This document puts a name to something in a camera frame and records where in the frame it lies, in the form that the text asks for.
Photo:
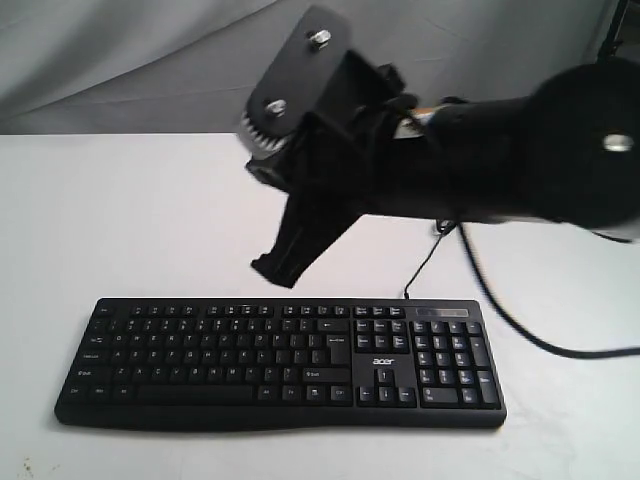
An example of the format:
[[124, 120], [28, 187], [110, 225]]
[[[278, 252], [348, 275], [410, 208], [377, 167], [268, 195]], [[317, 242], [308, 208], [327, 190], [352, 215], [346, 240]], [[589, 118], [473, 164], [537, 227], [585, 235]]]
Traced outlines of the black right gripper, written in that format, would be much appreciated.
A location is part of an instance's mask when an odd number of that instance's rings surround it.
[[288, 195], [272, 249], [251, 267], [293, 288], [366, 214], [457, 221], [444, 151], [411, 94], [303, 98], [283, 108], [279, 187]]

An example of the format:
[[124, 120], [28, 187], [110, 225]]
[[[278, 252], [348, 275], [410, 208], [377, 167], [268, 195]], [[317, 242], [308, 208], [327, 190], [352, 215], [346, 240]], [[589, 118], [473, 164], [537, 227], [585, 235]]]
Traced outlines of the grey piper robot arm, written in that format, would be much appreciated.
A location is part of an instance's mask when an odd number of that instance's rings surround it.
[[290, 288], [365, 215], [568, 223], [639, 235], [639, 67], [581, 65], [516, 99], [444, 104], [369, 75], [331, 84], [283, 148], [248, 170], [287, 196], [270, 251], [252, 267]]

